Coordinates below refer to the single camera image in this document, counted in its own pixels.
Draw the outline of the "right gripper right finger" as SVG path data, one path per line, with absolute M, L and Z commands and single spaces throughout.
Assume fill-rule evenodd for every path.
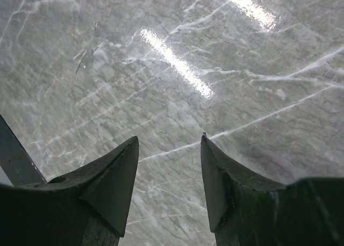
M 284 185 L 230 158 L 206 136 L 200 145 L 217 245 L 343 245 L 343 178 Z

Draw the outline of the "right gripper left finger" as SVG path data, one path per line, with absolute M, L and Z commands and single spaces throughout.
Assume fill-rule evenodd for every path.
M 1 245 L 117 245 L 138 167 L 133 136 L 46 183 L 1 186 Z

